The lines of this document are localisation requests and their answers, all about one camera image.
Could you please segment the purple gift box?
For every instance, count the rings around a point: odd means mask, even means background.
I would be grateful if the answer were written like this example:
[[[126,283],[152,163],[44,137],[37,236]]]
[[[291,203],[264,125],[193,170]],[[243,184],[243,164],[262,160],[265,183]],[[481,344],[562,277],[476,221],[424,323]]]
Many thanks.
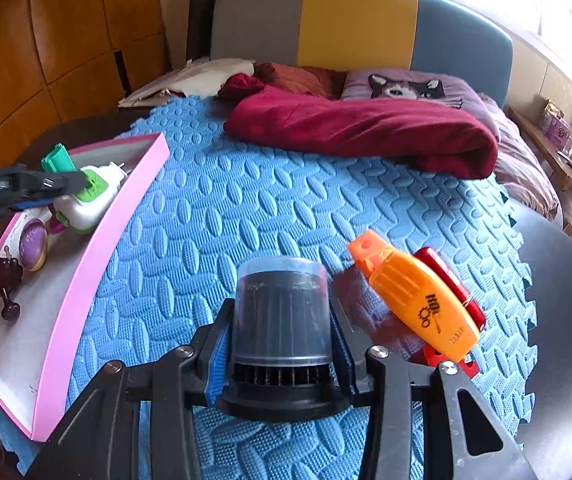
[[[572,155],[572,128],[564,112],[551,100],[547,100],[540,116],[539,127],[557,151]]]

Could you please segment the maroon blanket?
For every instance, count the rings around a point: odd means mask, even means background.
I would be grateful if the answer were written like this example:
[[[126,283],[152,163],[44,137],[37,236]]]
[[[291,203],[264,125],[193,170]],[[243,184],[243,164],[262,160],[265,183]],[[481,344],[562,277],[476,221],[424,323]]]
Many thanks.
[[[285,151],[378,156],[467,180],[492,173],[499,140],[474,116],[435,102],[342,100],[348,73],[260,63],[218,92],[235,139]]]

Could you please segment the magenta hydrant-shaped toy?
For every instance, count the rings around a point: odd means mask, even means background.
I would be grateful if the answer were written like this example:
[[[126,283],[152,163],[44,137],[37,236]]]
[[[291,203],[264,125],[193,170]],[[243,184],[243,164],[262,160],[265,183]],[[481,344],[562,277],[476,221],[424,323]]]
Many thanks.
[[[60,222],[56,216],[51,216],[47,223],[47,229],[50,234],[59,234],[65,231],[66,227]]]

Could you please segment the orange cube block toy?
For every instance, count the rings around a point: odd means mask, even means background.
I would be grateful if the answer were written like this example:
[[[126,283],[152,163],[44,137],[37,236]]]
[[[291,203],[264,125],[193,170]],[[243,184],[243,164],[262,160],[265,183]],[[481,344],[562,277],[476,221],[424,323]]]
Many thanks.
[[[451,289],[414,257],[372,230],[348,245],[356,267],[388,309],[425,344],[458,363],[481,332]]]

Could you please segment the white folded bag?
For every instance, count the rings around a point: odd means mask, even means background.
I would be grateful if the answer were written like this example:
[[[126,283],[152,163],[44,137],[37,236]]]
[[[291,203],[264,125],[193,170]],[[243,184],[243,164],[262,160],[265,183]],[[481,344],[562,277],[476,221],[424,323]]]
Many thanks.
[[[144,87],[135,90],[118,103],[119,108],[155,107],[166,104],[177,96],[197,96],[205,99],[215,96],[233,75],[254,74],[254,61],[242,58],[202,58],[189,62],[182,70],[160,76]]]

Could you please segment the purple cat pillow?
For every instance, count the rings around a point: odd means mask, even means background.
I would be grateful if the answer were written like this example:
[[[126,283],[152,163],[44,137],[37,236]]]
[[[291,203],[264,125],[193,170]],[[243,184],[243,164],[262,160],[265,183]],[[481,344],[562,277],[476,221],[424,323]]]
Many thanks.
[[[406,99],[435,102],[464,110],[500,140],[500,132],[479,94],[463,79],[451,75],[375,68],[348,73],[342,100]]]

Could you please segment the grey yellow blue headboard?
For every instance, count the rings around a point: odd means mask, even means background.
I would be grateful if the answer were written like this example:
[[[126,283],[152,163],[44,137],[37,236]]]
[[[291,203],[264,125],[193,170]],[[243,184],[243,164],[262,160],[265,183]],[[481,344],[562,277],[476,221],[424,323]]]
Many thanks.
[[[503,104],[513,41],[448,0],[214,0],[210,56],[452,75]]]

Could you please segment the pink shallow cardboard box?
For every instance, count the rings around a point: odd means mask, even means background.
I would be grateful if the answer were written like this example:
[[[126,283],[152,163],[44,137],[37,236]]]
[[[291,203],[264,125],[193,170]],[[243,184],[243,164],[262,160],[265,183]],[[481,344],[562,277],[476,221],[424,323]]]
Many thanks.
[[[77,166],[114,162],[126,180],[93,232],[65,230],[50,238],[44,267],[24,274],[13,292],[16,322],[2,320],[0,300],[0,407],[32,441],[45,441],[64,416],[74,355],[100,279],[169,155],[161,133],[72,150]]]

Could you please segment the yellow purple oval case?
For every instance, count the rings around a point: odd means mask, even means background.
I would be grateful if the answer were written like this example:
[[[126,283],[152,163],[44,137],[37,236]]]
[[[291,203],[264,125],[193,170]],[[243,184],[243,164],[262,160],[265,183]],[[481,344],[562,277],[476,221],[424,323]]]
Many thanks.
[[[19,260],[29,272],[39,271],[47,257],[48,232],[40,219],[28,221],[19,237]]]

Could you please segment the blue foam puzzle mat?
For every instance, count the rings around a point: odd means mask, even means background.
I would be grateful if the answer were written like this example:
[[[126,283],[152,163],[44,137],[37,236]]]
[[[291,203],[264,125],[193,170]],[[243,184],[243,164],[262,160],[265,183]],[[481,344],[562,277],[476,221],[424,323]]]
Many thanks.
[[[536,317],[493,179],[237,142],[170,151],[88,306],[30,479],[530,479]]]

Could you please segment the pink striped duvet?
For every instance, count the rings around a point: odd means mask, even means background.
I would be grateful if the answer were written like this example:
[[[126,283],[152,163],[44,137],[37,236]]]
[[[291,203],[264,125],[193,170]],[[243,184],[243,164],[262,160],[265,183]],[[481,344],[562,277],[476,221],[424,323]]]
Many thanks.
[[[562,227],[562,206],[536,154],[526,143],[516,125],[490,96],[480,93],[495,127],[499,131],[499,153],[495,179],[513,200],[534,210],[549,222]]]

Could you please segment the green white plug-in device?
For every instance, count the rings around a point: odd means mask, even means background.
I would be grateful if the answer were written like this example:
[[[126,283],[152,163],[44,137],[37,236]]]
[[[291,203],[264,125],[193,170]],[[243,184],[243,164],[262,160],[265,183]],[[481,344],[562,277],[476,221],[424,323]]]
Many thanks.
[[[105,166],[85,166],[86,187],[54,201],[55,218],[65,228],[84,234],[92,232],[118,195],[128,174],[114,162]]]

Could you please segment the red metallic capsule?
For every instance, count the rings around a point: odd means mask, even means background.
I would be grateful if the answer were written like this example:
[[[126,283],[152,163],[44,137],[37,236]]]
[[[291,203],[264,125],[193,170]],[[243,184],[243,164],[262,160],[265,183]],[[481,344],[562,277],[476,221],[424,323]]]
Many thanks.
[[[486,326],[486,317],[482,312],[479,304],[472,296],[472,293],[464,286],[460,278],[451,270],[450,266],[441,258],[438,252],[431,247],[422,247],[414,252],[414,257],[425,263],[429,269],[433,270],[439,278],[443,280],[454,293],[455,297],[468,313],[472,322],[475,323],[478,330],[482,332]]]

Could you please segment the brown hair claw clip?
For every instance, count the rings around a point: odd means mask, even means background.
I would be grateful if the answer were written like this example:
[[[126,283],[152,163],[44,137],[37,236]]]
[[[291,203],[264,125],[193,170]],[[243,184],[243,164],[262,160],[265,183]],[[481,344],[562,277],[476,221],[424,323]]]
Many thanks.
[[[20,315],[20,304],[10,295],[21,284],[24,268],[17,258],[0,257],[0,299],[3,301],[1,317],[4,321],[16,322]]]

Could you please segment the black rolled mat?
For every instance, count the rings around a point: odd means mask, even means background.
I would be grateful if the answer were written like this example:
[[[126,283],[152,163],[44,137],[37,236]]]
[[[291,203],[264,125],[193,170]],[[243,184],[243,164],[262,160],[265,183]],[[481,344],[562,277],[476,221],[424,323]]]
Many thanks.
[[[186,31],[186,59],[208,58],[216,0],[190,0]]]

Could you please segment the wooden wardrobe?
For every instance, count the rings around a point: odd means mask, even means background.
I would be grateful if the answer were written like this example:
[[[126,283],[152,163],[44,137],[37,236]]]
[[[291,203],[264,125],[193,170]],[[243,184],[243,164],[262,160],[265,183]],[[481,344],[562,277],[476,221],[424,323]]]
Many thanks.
[[[0,167],[169,67],[160,0],[0,0]]]

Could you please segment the wooden side table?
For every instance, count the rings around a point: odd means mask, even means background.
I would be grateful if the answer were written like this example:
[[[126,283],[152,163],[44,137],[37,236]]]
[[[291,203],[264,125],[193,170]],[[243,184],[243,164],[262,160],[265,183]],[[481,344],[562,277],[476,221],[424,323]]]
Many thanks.
[[[510,118],[516,125],[521,133],[536,147],[541,153],[546,162],[551,166],[554,174],[562,182],[562,189],[564,191],[572,192],[572,163],[570,159],[566,159],[562,152],[556,150],[555,146],[539,129],[537,125],[517,110],[511,107],[505,109],[506,116]]]

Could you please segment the black cylindrical filter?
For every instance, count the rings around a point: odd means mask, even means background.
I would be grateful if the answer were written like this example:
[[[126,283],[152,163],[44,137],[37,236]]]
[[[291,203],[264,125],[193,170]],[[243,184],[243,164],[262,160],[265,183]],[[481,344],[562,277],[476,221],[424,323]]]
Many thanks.
[[[291,256],[248,260],[238,269],[234,301],[219,411],[256,422],[310,422],[348,408],[333,376],[321,263]]]

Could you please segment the red puzzle piece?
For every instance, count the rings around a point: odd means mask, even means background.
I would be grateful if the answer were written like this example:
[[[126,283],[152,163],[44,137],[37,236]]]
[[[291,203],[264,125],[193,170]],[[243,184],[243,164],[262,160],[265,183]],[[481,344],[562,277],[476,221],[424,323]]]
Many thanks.
[[[423,348],[412,354],[410,361],[415,364],[437,367],[440,363],[449,361],[449,358],[431,346],[423,346]],[[463,360],[458,362],[457,365],[469,378],[474,378],[479,373],[479,366],[473,360]]]

